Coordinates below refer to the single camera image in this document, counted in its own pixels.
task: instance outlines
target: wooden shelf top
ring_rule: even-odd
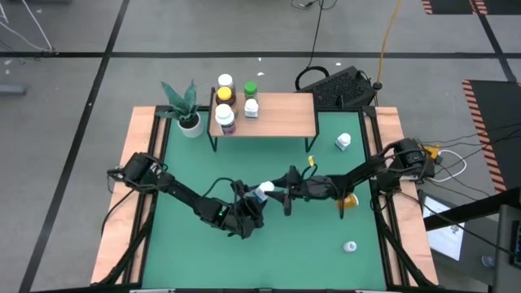
[[[259,117],[246,118],[244,115],[244,94],[237,94],[239,114],[235,117],[236,130],[226,137],[287,137],[312,138],[317,135],[313,94],[308,93],[259,93]],[[215,121],[217,106],[212,97],[209,132],[212,137],[224,136],[220,125]]]

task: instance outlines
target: yellow object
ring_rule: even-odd
[[[423,148],[425,149],[425,151],[427,151],[429,153],[429,155],[431,155],[431,158],[433,160],[436,160],[436,158],[438,157],[438,154],[440,153],[440,146],[438,146],[438,145],[425,146]]]
[[[217,91],[217,97],[223,101],[231,99],[231,88],[223,86]]]
[[[308,157],[309,167],[313,167],[315,165],[315,161],[313,160],[313,156],[310,155]]]
[[[342,201],[337,200],[337,204],[339,208],[342,208]],[[347,208],[355,208],[358,205],[358,197],[355,194],[349,194],[347,198],[344,199],[344,209]]]
[[[385,47],[387,45],[387,39],[389,38],[389,33],[391,32],[391,28],[394,25],[394,21],[396,20],[396,16],[398,15],[398,11],[400,10],[401,0],[397,0],[396,6],[394,7],[394,12],[391,16],[391,23],[387,27],[387,32],[385,32],[385,37],[383,37],[382,50],[380,51],[380,60],[378,65],[378,77],[376,78],[376,82],[380,82],[380,78],[382,77],[383,70],[383,54],[385,53]],[[378,106],[378,92],[374,96],[374,105]]]

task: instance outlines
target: green table surface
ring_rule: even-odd
[[[207,112],[202,112],[204,121]],[[248,185],[281,177],[290,165],[302,171],[314,155],[319,174],[343,174],[365,161],[356,112],[319,112],[320,134],[306,154],[303,138],[219,138],[213,152],[208,137],[185,138],[173,123],[164,162],[169,172],[202,194],[218,177]],[[335,147],[349,133],[345,152]],[[339,219],[333,200],[293,201],[291,216],[269,199],[265,226],[250,238],[228,237],[169,195],[160,195],[147,253],[143,288],[257,288],[384,290],[383,266],[369,183],[355,189],[360,205]],[[208,197],[233,202],[229,183]],[[342,246],[355,241],[355,252]]]

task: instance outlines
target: yellow cable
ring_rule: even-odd
[[[400,10],[401,0],[398,0],[396,3],[396,7],[394,8],[394,12],[392,13],[391,23],[387,28],[387,32],[385,32],[385,37],[383,38],[382,50],[380,51],[380,60],[378,66],[378,77],[376,78],[376,82],[380,82],[380,77],[382,77],[382,68],[383,68],[383,54],[385,53],[385,46],[387,45],[387,38],[389,37],[389,33],[391,32],[391,28],[394,25],[394,21],[396,20],[396,16],[398,15],[398,11]],[[378,106],[378,92],[374,96],[374,105]]]

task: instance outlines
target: white paper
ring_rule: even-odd
[[[429,197],[425,198],[425,205],[438,213],[449,209],[449,207]],[[424,207],[423,217],[430,215],[434,215],[434,213]],[[465,227],[465,223],[459,223],[459,225]],[[439,228],[427,232],[427,236],[432,249],[454,260],[459,260],[463,241],[463,230],[461,228],[456,225]]]

